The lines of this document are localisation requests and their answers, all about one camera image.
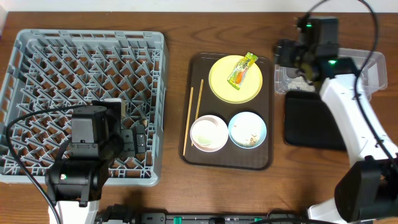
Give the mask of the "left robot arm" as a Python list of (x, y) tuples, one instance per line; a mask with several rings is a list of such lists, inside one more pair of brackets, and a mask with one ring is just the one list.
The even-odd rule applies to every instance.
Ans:
[(120, 103), (97, 103), (73, 110), (72, 138), (61, 146), (47, 171), (47, 194), (56, 213), (52, 222), (94, 223), (109, 178), (119, 157), (146, 151), (144, 124), (123, 129)]

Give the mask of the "light blue bowl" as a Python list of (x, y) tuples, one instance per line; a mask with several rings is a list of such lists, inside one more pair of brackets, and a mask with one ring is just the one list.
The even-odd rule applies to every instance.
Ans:
[(244, 111), (231, 118), (228, 132), (229, 138), (238, 147), (254, 149), (266, 140), (267, 126), (256, 113)]

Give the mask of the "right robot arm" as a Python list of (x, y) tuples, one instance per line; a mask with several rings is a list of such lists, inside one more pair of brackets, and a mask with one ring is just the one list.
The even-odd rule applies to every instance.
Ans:
[(297, 21), (298, 40), (281, 39), (275, 62), (293, 68), (313, 93), (285, 98), (289, 144), (343, 147), (350, 168), (333, 198), (307, 209), (311, 220), (356, 223), (397, 215), (397, 146), (379, 122), (363, 90), (362, 69), (338, 55), (338, 20), (309, 14)]

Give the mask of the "green orange snack wrapper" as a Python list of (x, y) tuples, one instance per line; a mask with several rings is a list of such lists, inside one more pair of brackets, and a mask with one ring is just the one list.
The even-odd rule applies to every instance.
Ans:
[(243, 58), (238, 61), (233, 71), (229, 75), (227, 82), (233, 88), (240, 90), (241, 85), (246, 77), (246, 73), (257, 60), (257, 55), (248, 52)]

